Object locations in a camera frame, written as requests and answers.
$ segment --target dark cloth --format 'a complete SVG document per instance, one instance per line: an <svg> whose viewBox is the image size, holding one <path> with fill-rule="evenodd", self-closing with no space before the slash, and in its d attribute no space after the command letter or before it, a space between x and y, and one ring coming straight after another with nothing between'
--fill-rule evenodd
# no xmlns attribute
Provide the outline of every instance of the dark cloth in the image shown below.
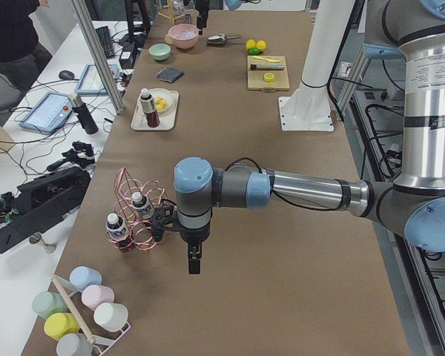
<svg viewBox="0 0 445 356"><path fill-rule="evenodd" d="M0 0L0 62L21 59L38 44L30 17L39 0Z"/></svg>
<svg viewBox="0 0 445 356"><path fill-rule="evenodd" d="M30 54L11 62L0 63L0 73L25 95L51 60L51 53L38 43Z"/></svg>

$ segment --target black shirt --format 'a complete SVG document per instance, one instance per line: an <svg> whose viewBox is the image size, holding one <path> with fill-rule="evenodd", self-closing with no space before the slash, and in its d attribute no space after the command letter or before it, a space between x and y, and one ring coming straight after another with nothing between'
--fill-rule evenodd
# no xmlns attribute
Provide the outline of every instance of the black shirt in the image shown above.
<svg viewBox="0 0 445 356"><path fill-rule="evenodd" d="M11 62L31 53L38 34L30 17L39 0L0 0L0 62Z"/></svg>

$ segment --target green bowl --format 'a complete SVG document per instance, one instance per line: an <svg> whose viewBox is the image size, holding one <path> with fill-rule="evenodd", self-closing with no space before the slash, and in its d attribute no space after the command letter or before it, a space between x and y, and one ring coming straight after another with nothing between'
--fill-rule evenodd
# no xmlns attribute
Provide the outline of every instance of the green bowl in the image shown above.
<svg viewBox="0 0 445 356"><path fill-rule="evenodd" d="M170 56L171 48L167 44L154 44L148 49L148 52L156 61L164 61Z"/></svg>

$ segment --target metal scoop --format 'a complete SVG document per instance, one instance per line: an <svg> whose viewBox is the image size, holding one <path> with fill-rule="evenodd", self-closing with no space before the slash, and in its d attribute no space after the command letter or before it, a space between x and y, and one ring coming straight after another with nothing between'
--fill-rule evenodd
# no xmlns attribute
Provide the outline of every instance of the metal scoop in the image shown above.
<svg viewBox="0 0 445 356"><path fill-rule="evenodd" d="M219 33L214 36L209 36L206 44L212 46L223 46L229 39L240 39L240 35L227 36L225 33Z"/></svg>

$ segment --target black keyboard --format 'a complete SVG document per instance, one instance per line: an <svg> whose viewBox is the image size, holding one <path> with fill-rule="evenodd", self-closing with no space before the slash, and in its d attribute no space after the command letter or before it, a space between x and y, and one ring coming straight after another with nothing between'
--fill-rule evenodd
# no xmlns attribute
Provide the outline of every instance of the black keyboard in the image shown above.
<svg viewBox="0 0 445 356"><path fill-rule="evenodd" d="M97 37L99 38L99 42L101 43L102 49L104 50L104 54L106 58L113 57L113 44L111 39L111 33L109 32L109 27L102 26L96 28Z"/></svg>

